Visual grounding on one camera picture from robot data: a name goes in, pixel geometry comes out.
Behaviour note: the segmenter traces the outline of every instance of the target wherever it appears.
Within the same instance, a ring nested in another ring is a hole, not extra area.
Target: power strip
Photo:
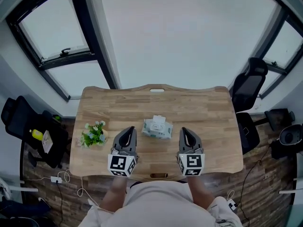
[[[226,202],[232,211],[235,211],[237,209],[236,203],[234,202],[234,200],[228,199]]]
[[[56,177],[56,176],[51,176],[51,181],[52,181],[52,183],[62,183],[62,178]]]

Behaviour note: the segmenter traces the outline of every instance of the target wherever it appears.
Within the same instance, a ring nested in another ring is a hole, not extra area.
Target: white cable
[[[99,207],[99,205],[97,204],[97,202],[89,195],[89,193],[84,189],[84,187],[83,187],[83,180],[82,180],[82,177],[81,177],[81,188],[79,188],[78,190],[77,190],[77,195],[79,196],[79,197],[82,197],[83,196],[83,192],[86,192],[86,194],[90,197],[90,199],[94,202],[94,204],[96,205],[96,206],[98,206]]]
[[[228,201],[228,199],[231,199],[231,198],[234,196],[235,191],[234,191],[234,190],[231,190],[231,191],[229,192],[229,194],[227,195],[227,201]]]
[[[57,177],[59,177],[59,174],[60,174],[60,173],[63,173],[63,172],[64,172],[64,180],[65,180],[65,182],[69,183],[70,180],[71,180],[71,176],[68,174],[67,171],[71,172],[70,170],[60,171],[60,172],[58,172]],[[42,177],[41,179],[27,179],[27,180],[25,180],[25,181],[41,181],[41,180],[43,180],[43,179],[50,179],[50,178],[49,178],[49,177]],[[84,189],[84,187],[83,187],[83,180],[82,180],[82,177],[81,177],[81,188],[79,188],[79,189],[77,190],[77,195],[78,195],[79,197],[82,197],[82,196],[83,196],[83,192],[86,192],[86,194],[87,194],[87,195],[89,196],[89,198],[94,202],[94,204],[95,204],[96,206],[99,207],[99,205],[97,204],[97,202],[96,202],[96,201],[89,195],[89,193]]]
[[[67,183],[69,183],[70,180],[71,180],[71,176],[67,173],[67,171],[70,171],[70,170],[61,171],[61,172],[64,172],[64,180],[65,180]]]
[[[41,180],[43,180],[43,179],[49,179],[49,180],[50,180],[49,177],[42,177],[41,179],[26,179],[26,180],[24,180],[24,181],[41,181]]]

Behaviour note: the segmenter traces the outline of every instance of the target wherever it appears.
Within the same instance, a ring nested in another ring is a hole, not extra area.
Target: black office chair
[[[249,67],[235,79],[232,90],[232,103],[236,112],[243,154],[254,149],[260,138],[254,122],[248,113],[251,109],[268,73],[266,63],[259,58],[249,58]]]
[[[52,119],[50,112],[44,111],[42,114],[37,114],[25,98],[19,96],[16,100],[7,99],[1,119],[8,134],[23,140],[38,151],[41,158],[34,157],[30,152],[28,154],[28,159],[33,166],[37,165],[37,161],[44,161],[52,168],[57,166],[61,168],[64,153],[69,154],[66,147],[71,143],[71,139],[68,139],[68,132],[63,129],[61,124]],[[30,130],[34,129],[42,133],[46,130],[49,131],[53,146],[48,154],[44,152],[41,141],[31,135]]]

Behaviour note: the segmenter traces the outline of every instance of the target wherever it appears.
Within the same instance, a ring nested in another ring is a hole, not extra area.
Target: black and white marker cube
[[[108,155],[107,169],[113,176],[129,177],[135,166],[134,156]]]
[[[199,176],[204,168],[205,154],[179,154],[178,165],[183,176]]]

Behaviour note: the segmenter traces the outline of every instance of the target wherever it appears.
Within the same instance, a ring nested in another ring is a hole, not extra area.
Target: window frame
[[[261,59],[269,51],[270,47],[274,43],[276,37],[278,36],[284,22],[289,23],[298,34],[303,38],[303,23],[299,20],[299,18],[290,10],[288,6],[286,6],[281,0],[274,0],[281,6],[280,15],[277,17],[275,25],[272,28],[271,33],[269,33],[268,37],[265,40],[265,43],[260,48],[259,54],[256,54],[256,57]],[[286,65],[285,69],[280,67],[275,61],[265,61],[267,64],[267,68],[270,71],[276,72],[280,74],[280,76],[262,93],[259,94],[259,98],[265,98],[269,93],[271,93],[283,80],[287,75],[292,71],[292,69],[296,66],[299,60],[303,56],[303,44],[300,49],[292,56],[291,60]]]
[[[41,76],[66,102],[68,102],[71,96],[53,80],[52,76],[47,73],[47,70],[80,62],[98,61],[109,88],[119,89],[117,79],[110,66],[110,60],[105,52],[106,50],[102,50],[102,47],[105,48],[105,45],[90,0],[72,0],[88,48],[62,53],[58,56],[52,56],[46,61],[43,60],[39,51],[35,50],[35,46],[32,41],[30,41],[30,37],[26,36],[26,31],[22,30],[20,22],[35,8],[46,1],[48,0],[22,0],[6,18],[6,22],[19,46]]]

